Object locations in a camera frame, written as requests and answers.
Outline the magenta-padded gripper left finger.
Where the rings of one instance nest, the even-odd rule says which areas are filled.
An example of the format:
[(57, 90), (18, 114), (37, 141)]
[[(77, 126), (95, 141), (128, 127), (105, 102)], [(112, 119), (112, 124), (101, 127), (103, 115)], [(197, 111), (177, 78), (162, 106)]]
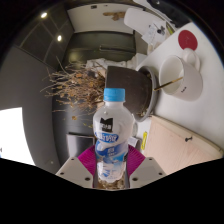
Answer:
[(56, 175), (78, 186), (92, 188), (94, 186), (95, 173), (95, 146), (91, 146), (78, 157), (70, 157)]

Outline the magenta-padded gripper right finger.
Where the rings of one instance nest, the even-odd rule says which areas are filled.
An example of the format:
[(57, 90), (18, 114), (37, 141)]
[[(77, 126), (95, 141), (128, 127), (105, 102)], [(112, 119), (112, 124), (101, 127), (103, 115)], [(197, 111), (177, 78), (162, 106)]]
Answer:
[(126, 186), (128, 189), (140, 188), (166, 176), (153, 157), (145, 157), (130, 146), (126, 163)]

